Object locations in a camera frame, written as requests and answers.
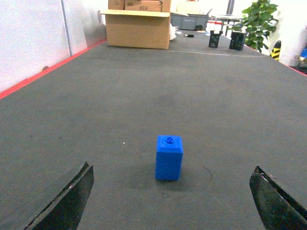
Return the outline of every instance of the blue block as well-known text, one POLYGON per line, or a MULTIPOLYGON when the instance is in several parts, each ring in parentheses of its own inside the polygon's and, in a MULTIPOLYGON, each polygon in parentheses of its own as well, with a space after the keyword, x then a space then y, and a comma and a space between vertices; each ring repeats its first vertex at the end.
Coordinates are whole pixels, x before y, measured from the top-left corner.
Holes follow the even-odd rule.
POLYGON ((181 137, 158 136, 155 178, 157 180, 179 180, 182 157, 183 146, 181 137))

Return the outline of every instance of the white wall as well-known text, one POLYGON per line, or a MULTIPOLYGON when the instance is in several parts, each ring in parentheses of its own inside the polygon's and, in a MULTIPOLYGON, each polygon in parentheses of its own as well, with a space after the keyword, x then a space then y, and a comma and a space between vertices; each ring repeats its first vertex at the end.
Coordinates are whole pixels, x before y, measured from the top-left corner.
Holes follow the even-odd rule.
POLYGON ((299 56, 307 42, 307 1, 306 0, 271 0, 278 6, 276 18, 279 20, 277 30, 269 38, 269 54, 278 40, 282 42, 279 62, 296 66, 299 56))
POLYGON ((107 0, 64 0, 72 54, 106 38, 106 27, 99 10, 107 9, 107 0))
POLYGON ((106 38, 107 0, 2 0, 0 92, 106 38))
POLYGON ((2 0, 0 92, 69 57, 60 0, 2 0))

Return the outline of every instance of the red trim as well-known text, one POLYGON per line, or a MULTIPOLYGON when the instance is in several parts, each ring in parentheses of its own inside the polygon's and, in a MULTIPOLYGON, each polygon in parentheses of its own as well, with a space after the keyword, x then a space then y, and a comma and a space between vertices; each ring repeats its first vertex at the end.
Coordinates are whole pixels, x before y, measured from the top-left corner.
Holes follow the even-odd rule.
POLYGON ((88 47, 88 48, 86 48, 86 49, 80 51, 79 53, 77 53, 77 54, 75 54, 75 55, 72 55, 71 57, 69 57, 69 58, 67 58, 67 59, 65 59, 65 60, 63 60, 63 61, 61 61, 61 62, 55 64, 54 66, 51 66, 51 67, 48 68, 47 70, 44 70, 44 71, 42 71, 42 72, 39 72, 38 74, 36 74, 36 75, 34 75, 34 76, 30 77, 30 78, 24 79, 23 81, 17 83, 16 85, 13 85, 12 87, 8 88, 7 90, 5 90, 5 91, 3 91, 3 92, 0 92, 0 100, 1 100, 2 98, 4 98, 4 97, 10 95, 11 93, 13 93, 13 92, 15 92, 15 91, 21 89, 22 87, 24 87, 24 86, 30 84, 31 82, 33 82, 33 81, 35 81, 35 80, 37 80, 37 79, 43 77, 44 75, 50 73, 51 71, 57 69, 58 67, 60 67, 60 66, 62 66, 62 65, 64 65, 64 64, 70 62, 71 60, 75 59, 76 57, 80 56, 81 54, 85 53, 86 51, 88 51, 88 50, 94 48, 95 46, 100 45, 101 43, 104 43, 105 41, 106 41, 106 39, 105 39, 105 40, 102 40, 101 42, 98 42, 98 43, 95 44, 95 45, 92 45, 92 46, 90 46, 90 47, 88 47))
POLYGON ((289 67, 290 69, 293 69, 294 71, 296 71, 296 72, 298 72, 298 73, 304 75, 305 77, 307 77, 307 74, 304 74, 304 73, 302 73, 302 72, 298 71, 297 69, 294 69, 294 68, 292 68, 292 67, 290 67, 290 66, 288 66, 288 67, 289 67))

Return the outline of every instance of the green plant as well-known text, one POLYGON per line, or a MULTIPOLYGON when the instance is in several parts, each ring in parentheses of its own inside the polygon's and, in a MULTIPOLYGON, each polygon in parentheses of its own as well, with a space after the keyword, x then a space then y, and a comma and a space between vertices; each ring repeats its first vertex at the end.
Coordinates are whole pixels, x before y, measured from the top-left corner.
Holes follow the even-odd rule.
POLYGON ((247 14, 242 20, 242 26, 246 27, 246 33, 248 33, 245 40, 247 46, 259 52, 263 47, 269 49, 263 40, 264 37, 268 40, 270 33, 276 31, 276 26, 272 22, 278 22, 278 20, 272 16, 272 13, 277 11, 277 7, 278 5, 270 4, 270 0, 258 0, 242 11, 247 14))

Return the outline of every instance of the box flap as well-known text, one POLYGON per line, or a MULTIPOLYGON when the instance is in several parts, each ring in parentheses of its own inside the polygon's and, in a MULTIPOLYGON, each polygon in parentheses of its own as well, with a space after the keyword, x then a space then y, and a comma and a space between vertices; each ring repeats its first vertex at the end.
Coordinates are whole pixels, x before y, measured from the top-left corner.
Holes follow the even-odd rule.
POLYGON ((105 10, 100 12, 100 14, 133 15, 133 16, 162 17, 162 18, 167 18, 170 16, 170 13, 167 12, 125 11, 125 10, 105 10))
POLYGON ((173 14, 179 14, 179 15, 182 15, 182 16, 188 16, 187 13, 184 13, 184 12, 171 12, 173 14))

